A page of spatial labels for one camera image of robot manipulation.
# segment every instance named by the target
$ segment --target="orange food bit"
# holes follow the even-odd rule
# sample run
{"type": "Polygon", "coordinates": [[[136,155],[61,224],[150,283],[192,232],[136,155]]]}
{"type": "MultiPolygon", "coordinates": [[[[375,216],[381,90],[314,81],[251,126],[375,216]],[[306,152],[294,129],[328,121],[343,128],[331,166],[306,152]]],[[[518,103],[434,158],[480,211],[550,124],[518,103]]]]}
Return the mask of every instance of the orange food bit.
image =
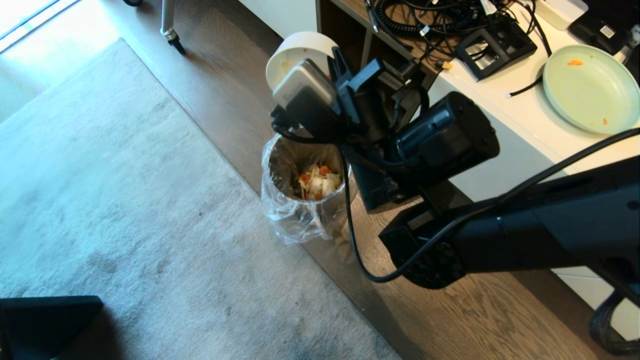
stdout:
{"type": "Polygon", "coordinates": [[[331,170],[329,170],[329,167],[326,166],[326,165],[323,166],[323,167],[320,167],[319,171],[320,171],[320,175],[326,175],[326,174],[329,174],[331,172],[331,170]]]}

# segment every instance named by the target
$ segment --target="metal trash can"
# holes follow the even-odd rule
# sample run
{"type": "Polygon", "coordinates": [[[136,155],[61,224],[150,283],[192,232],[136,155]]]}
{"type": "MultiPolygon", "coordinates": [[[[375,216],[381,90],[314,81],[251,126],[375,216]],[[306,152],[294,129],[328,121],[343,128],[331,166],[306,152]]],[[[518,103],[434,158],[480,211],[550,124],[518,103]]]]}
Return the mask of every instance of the metal trash can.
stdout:
{"type": "MultiPolygon", "coordinates": [[[[351,168],[348,179],[353,200],[357,186],[351,168]]],[[[298,143],[276,135],[262,150],[262,210],[286,244],[331,240],[342,231],[346,221],[344,181],[340,154],[333,145],[298,143]],[[342,185],[321,200],[303,200],[298,178],[313,164],[340,174],[342,185]]]]}

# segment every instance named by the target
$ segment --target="gray rug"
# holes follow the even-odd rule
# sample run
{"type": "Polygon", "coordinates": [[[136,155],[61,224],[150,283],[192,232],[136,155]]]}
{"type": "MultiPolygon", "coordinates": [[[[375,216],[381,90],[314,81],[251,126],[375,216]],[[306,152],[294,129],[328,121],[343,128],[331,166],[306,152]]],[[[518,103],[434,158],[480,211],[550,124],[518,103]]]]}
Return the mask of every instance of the gray rug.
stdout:
{"type": "Polygon", "coordinates": [[[397,358],[124,41],[0,124],[0,254],[104,301],[60,359],[397,358]]]}

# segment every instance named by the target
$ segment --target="light green plate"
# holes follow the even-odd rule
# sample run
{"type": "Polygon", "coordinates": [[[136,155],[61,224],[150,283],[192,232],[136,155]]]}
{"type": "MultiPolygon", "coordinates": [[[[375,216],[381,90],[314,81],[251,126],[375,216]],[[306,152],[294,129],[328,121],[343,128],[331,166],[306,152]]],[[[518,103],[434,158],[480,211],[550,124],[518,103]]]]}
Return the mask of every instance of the light green plate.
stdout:
{"type": "Polygon", "coordinates": [[[586,131],[619,133],[640,119],[636,81],[620,62],[595,47],[569,45],[554,52],[543,82],[560,116],[586,131]]]}

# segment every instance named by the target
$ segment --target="caster wheel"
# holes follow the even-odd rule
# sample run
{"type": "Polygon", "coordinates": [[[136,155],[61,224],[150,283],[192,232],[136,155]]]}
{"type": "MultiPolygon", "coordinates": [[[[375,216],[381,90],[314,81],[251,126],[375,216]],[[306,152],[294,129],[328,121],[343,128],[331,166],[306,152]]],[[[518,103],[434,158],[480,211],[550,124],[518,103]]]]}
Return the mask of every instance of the caster wheel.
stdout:
{"type": "Polygon", "coordinates": [[[123,0],[125,4],[129,6],[140,6],[142,0],[123,0]]]}
{"type": "Polygon", "coordinates": [[[178,53],[180,54],[186,54],[187,52],[184,50],[184,48],[182,47],[182,44],[180,44],[180,38],[175,38],[173,40],[169,40],[169,45],[173,46],[176,50],[178,50],[178,53]]]}

